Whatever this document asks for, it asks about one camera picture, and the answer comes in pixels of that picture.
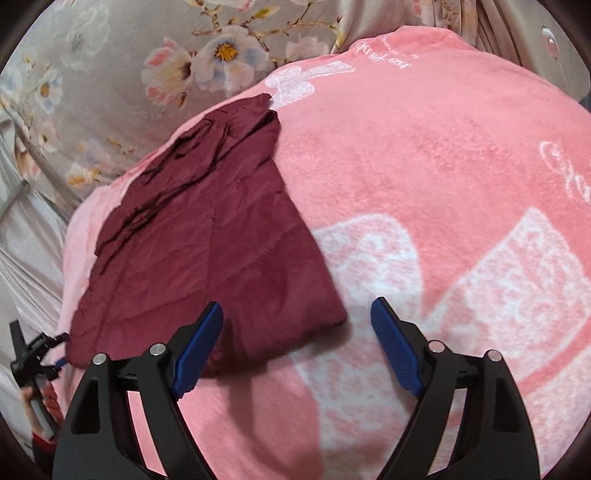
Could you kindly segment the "person's left hand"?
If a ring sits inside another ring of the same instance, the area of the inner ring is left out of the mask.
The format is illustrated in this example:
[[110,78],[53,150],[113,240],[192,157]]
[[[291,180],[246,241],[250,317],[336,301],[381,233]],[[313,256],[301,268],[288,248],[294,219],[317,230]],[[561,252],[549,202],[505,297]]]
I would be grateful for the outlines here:
[[[57,429],[60,429],[63,425],[63,414],[61,411],[61,407],[58,402],[58,396],[55,392],[53,385],[48,382],[47,380],[42,380],[39,386],[39,391],[42,396],[42,404],[44,405],[45,409],[51,414],[54,422],[57,426]],[[48,435],[45,430],[42,428],[42,425],[35,415],[33,408],[32,408],[32,401],[34,400],[34,392],[31,387],[23,387],[21,389],[21,401],[25,411],[25,414],[28,418],[29,424],[31,426],[31,431],[33,434],[37,435],[38,437],[42,438],[43,440],[52,442],[57,438],[57,435],[54,434],[53,436]]]

